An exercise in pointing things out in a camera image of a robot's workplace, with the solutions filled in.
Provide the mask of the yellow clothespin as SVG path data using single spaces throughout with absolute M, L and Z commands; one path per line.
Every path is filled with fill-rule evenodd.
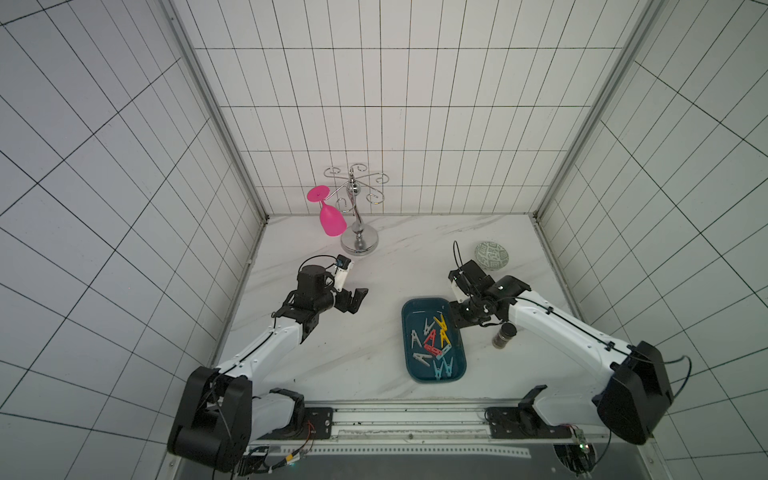
M 440 318 L 434 317 L 433 320 L 439 326 L 440 348 L 443 349 L 446 345 L 451 344 L 451 341 L 447 335 L 447 331 L 448 331 L 447 322 L 443 314 L 440 314 Z

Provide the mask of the red clothespin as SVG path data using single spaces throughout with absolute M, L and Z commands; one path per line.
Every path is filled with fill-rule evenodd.
M 435 346 L 436 341 L 436 331 L 433 330 L 427 337 L 425 337 L 422 345 L 426 352 L 428 352 L 433 357 L 437 357 L 441 351 Z

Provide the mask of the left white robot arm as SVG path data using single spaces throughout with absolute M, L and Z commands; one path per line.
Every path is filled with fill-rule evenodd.
M 241 352 L 219 365 L 196 368 L 187 378 L 167 441 L 170 454 L 231 473 L 249 443 L 264 436 L 309 436 L 303 395 L 258 387 L 267 374 L 336 309 L 355 314 L 368 291 L 345 289 L 350 258 L 324 267 L 305 261 L 297 286 L 271 315 L 273 324 Z

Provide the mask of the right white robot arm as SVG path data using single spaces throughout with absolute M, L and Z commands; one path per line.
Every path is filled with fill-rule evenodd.
M 555 307 L 524 281 L 494 280 L 473 260 L 450 271 L 459 328 L 500 322 L 503 333 L 531 333 L 565 355 L 565 376 L 534 386 L 518 403 L 526 427 L 604 426 L 643 445 L 675 400 L 661 352 L 613 338 Z

